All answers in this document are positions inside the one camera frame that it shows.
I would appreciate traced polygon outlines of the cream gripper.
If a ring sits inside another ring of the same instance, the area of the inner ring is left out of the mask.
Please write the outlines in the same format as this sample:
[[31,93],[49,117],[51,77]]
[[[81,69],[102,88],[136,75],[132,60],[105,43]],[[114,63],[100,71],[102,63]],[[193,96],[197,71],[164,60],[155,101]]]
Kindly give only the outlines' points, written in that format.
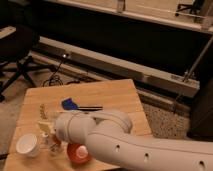
[[[40,117],[41,117],[41,119],[44,119],[44,120],[47,119],[46,112],[45,112],[45,105],[44,104],[40,105]],[[45,132],[47,134],[54,134],[55,133],[52,122],[39,121],[38,122],[38,126],[43,132]]]

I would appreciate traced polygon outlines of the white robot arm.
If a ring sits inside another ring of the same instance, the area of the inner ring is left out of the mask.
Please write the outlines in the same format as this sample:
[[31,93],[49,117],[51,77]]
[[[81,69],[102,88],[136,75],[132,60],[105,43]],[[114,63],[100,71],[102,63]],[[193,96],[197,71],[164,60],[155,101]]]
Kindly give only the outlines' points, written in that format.
[[51,116],[41,107],[42,127],[66,143],[79,143],[104,163],[133,171],[213,171],[213,142],[135,135],[119,110],[68,110]]

